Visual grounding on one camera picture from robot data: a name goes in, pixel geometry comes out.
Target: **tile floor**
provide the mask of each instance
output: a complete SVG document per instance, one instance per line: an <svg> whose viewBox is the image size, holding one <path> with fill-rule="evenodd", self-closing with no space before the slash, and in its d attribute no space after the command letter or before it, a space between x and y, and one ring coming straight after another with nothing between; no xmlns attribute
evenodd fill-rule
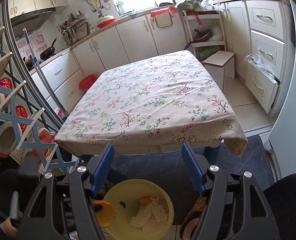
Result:
<svg viewBox="0 0 296 240"><path fill-rule="evenodd" d="M277 118L267 117L256 98L240 80L225 77L223 92L244 130L275 123ZM260 134L263 143L268 138L268 135L269 132ZM179 236L180 228L181 226L172 225L161 240L181 240ZM103 231L105 231L104 235L107 240L114 240L112 236L106 233L106 229L103 229Z"/></svg>

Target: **silver screw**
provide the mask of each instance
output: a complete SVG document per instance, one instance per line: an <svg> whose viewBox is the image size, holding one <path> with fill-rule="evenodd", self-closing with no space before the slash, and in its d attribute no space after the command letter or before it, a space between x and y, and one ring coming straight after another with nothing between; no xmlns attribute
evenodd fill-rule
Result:
<svg viewBox="0 0 296 240"><path fill-rule="evenodd" d="M47 173L44 175L44 177L45 177L46 179L50 179L50 178L52 177L52 173L51 173L51 172L47 172Z"/></svg>
<svg viewBox="0 0 296 240"><path fill-rule="evenodd" d="M247 178L251 178L252 177L252 174L250 171L245 171L244 172L244 176L247 177Z"/></svg>
<svg viewBox="0 0 296 240"><path fill-rule="evenodd" d="M210 169L211 171L216 172L216 171L219 170L219 167L218 167L217 165L211 165L211 166L209 167L209 169Z"/></svg>
<svg viewBox="0 0 296 240"><path fill-rule="evenodd" d="M77 169L78 172L85 172L86 170L87 170L87 167L86 166L80 166Z"/></svg>

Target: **person's hand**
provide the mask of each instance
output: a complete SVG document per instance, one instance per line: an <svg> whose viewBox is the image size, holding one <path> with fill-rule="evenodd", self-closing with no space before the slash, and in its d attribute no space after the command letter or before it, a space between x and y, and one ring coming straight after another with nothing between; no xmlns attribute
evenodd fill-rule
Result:
<svg viewBox="0 0 296 240"><path fill-rule="evenodd" d="M16 238L17 229L11 225L10 217L8 217L6 221L0 224L0 228L8 237Z"/></svg>

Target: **wooden stool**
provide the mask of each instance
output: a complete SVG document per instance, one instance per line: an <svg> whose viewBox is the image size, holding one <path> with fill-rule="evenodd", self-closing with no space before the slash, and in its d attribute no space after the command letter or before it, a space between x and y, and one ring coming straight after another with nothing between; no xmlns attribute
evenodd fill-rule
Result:
<svg viewBox="0 0 296 240"><path fill-rule="evenodd" d="M218 51L203 61L205 69L214 79L220 90L224 88L224 76L235 78L234 53Z"/></svg>

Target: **patterned fabric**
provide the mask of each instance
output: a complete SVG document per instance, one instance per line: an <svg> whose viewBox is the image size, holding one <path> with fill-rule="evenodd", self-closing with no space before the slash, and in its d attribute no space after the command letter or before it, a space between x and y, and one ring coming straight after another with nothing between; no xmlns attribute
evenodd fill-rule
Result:
<svg viewBox="0 0 296 240"><path fill-rule="evenodd" d="M161 152L183 142L217 146L233 155L247 145L235 113L207 70L189 52L153 57L104 72L56 135L75 155Z"/></svg>

